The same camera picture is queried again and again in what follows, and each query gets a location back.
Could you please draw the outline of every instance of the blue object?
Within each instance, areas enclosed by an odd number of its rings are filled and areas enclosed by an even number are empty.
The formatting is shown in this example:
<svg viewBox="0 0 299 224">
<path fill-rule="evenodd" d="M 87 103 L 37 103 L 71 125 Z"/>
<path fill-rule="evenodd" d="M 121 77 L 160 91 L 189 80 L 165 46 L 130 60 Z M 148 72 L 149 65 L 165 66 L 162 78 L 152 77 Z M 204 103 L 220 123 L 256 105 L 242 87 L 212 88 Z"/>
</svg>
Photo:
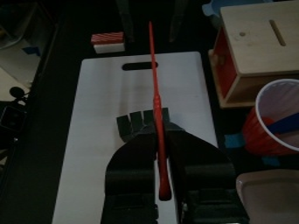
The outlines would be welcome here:
<svg viewBox="0 0 299 224">
<path fill-rule="evenodd" d="M 236 149 L 245 145 L 245 140 L 241 133 L 225 135 L 225 148 Z"/>
<path fill-rule="evenodd" d="M 299 113 L 289 115 L 281 120 L 270 123 L 266 129 L 272 134 L 284 134 L 286 132 L 299 130 Z"/>
<path fill-rule="evenodd" d="M 220 7 L 242 5 L 242 4 L 272 3 L 272 2 L 273 2 L 272 0 L 210 0 L 209 3 L 201 6 L 201 10 L 206 17 L 212 15 L 220 17 Z"/>
</svg>

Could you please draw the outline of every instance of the white tray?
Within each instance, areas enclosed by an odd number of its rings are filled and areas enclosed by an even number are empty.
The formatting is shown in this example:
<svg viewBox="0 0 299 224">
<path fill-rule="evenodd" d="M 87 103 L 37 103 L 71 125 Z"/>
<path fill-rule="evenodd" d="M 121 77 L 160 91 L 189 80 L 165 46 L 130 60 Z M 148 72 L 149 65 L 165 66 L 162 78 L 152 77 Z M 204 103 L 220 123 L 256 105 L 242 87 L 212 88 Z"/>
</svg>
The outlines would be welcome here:
<svg viewBox="0 0 299 224">
<path fill-rule="evenodd" d="M 152 109 L 152 70 L 122 71 L 149 55 L 83 59 L 71 111 L 51 223 L 98 224 L 107 161 L 124 144 L 115 118 Z M 197 52 L 156 54 L 162 106 L 173 123 L 216 145 L 210 105 Z M 158 224 L 176 223 L 173 201 L 156 201 Z"/>
</svg>

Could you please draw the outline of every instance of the red container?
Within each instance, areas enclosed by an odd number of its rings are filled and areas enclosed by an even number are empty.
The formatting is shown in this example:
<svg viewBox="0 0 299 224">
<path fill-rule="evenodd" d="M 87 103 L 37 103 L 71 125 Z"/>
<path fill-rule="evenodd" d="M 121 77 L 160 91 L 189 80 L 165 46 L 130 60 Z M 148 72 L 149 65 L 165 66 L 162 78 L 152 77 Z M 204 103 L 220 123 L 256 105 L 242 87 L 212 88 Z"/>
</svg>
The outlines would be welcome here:
<svg viewBox="0 0 299 224">
<path fill-rule="evenodd" d="M 299 80 L 269 82 L 256 96 L 241 129 L 245 149 L 258 156 L 281 156 L 299 153 L 299 131 L 273 135 L 266 125 L 299 112 Z"/>
</svg>

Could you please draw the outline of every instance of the red rod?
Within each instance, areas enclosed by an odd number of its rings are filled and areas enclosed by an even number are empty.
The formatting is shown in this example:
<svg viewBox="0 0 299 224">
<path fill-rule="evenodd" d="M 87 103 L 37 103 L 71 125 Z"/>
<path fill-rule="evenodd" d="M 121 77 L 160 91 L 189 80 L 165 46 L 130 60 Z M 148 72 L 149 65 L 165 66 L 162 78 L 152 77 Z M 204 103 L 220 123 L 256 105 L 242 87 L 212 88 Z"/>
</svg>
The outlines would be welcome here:
<svg viewBox="0 0 299 224">
<path fill-rule="evenodd" d="M 162 123 L 162 107 L 161 98 L 158 95 L 157 77 L 154 68 L 154 38 L 153 38 L 153 27 L 149 22 L 149 46 L 152 56 L 152 70 L 153 70 L 153 122 L 157 133 L 157 165 L 160 174 L 160 188 L 158 188 L 158 199 L 169 200 L 172 198 L 172 189 L 166 171 L 166 156 L 164 148 L 164 123 Z"/>
</svg>

